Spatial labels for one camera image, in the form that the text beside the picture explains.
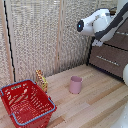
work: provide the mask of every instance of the table surface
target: table surface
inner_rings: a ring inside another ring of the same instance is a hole
[[[71,76],[83,78],[79,94],[69,92]],[[128,101],[128,87],[97,69],[81,65],[46,78],[57,106],[47,128],[110,128]],[[0,128],[15,128],[0,100]]]

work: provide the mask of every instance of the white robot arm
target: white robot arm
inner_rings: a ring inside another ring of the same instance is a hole
[[[128,0],[118,0],[116,14],[113,17],[110,16],[108,9],[98,9],[91,16],[78,22],[77,31],[105,42],[113,37],[127,18]]]

